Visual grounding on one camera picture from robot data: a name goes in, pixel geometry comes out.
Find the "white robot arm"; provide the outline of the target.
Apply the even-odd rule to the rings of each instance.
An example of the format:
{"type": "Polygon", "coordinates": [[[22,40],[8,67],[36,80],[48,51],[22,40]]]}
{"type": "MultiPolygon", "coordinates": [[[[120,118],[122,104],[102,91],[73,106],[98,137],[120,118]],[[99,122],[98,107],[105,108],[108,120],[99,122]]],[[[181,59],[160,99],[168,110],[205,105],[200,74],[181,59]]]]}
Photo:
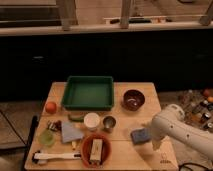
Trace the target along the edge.
{"type": "Polygon", "coordinates": [[[152,147],[158,150],[162,140],[172,137],[197,150],[213,161],[213,134],[183,123],[185,112],[176,105],[167,105],[144,124],[151,137],[152,147]]]}

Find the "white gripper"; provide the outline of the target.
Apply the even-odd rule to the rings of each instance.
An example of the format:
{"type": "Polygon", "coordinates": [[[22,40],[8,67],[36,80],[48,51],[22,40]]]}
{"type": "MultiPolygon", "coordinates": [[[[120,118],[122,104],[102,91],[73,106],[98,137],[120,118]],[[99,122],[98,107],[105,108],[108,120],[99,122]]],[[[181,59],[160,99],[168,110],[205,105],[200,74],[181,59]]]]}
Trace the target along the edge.
{"type": "Polygon", "coordinates": [[[153,150],[158,150],[162,144],[162,140],[164,139],[164,134],[150,122],[143,123],[142,126],[147,129],[148,134],[151,137],[153,150]]]}

